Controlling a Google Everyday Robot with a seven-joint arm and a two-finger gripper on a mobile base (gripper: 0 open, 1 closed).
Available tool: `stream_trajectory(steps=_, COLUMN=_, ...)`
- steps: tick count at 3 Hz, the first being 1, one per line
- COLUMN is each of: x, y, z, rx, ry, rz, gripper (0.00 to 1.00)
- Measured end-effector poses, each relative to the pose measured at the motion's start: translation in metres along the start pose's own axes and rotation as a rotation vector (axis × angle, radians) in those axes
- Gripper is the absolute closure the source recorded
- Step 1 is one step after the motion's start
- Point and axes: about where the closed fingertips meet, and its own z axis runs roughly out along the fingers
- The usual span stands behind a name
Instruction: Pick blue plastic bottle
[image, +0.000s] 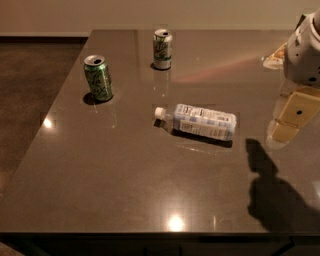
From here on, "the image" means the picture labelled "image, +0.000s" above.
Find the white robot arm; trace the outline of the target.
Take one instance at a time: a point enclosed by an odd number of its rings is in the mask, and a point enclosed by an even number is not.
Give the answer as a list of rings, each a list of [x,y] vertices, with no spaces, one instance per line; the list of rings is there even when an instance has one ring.
[[[288,41],[264,66],[283,67],[285,79],[267,139],[286,145],[320,111],[320,9],[301,16]]]

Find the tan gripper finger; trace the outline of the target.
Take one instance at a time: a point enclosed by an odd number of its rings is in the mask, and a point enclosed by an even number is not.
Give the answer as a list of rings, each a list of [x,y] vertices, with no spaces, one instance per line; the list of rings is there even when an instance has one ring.
[[[272,120],[269,124],[269,137],[277,142],[288,143],[299,132],[299,128],[277,120]]]

